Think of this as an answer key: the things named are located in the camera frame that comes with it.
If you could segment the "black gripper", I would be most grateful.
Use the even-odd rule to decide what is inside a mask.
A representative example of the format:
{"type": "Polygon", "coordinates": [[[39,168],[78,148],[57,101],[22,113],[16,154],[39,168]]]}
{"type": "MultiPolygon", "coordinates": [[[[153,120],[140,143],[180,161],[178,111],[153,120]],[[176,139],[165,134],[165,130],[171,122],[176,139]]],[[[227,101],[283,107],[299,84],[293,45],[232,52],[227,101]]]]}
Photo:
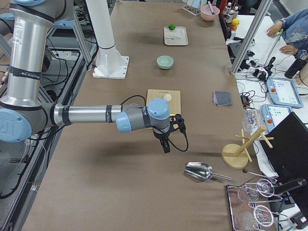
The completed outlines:
{"type": "Polygon", "coordinates": [[[168,138],[170,135],[169,130],[168,131],[163,131],[161,129],[158,129],[156,127],[152,127],[154,136],[160,140],[161,146],[163,148],[164,153],[169,153],[170,152],[170,146],[168,142],[168,138]]]}

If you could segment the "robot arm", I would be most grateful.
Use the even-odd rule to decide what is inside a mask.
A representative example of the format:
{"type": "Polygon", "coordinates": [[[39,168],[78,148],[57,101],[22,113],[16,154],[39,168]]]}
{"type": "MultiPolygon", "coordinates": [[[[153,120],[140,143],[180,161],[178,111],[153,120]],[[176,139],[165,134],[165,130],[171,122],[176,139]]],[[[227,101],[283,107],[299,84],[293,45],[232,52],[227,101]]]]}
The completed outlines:
{"type": "Polygon", "coordinates": [[[170,151],[168,103],[160,98],[147,106],[70,106],[38,99],[47,31],[73,27],[71,0],[12,0],[13,46],[6,94],[0,100],[0,139],[20,142],[38,131],[73,123],[116,123],[120,132],[152,128],[165,153],[170,151]]]}

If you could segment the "person left hand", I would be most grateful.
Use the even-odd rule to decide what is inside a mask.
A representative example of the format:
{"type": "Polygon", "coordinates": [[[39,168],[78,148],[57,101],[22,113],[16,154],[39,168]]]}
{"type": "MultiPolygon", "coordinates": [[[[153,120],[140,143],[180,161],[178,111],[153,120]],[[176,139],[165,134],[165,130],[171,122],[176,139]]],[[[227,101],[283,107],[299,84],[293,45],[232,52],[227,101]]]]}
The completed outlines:
{"type": "Polygon", "coordinates": [[[298,54],[298,49],[294,47],[293,45],[285,45],[279,48],[279,51],[282,54],[286,55],[297,55],[298,54]]]}

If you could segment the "person right hand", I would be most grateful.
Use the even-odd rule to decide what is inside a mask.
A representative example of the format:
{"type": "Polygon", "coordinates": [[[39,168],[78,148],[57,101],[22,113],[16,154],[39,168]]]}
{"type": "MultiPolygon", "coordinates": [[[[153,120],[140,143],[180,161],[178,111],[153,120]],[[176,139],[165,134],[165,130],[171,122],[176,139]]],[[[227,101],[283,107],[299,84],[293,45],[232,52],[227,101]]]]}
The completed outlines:
{"type": "Polygon", "coordinates": [[[276,33],[280,32],[282,28],[283,22],[282,21],[277,21],[275,22],[271,27],[267,29],[267,36],[272,37],[276,33]]]}

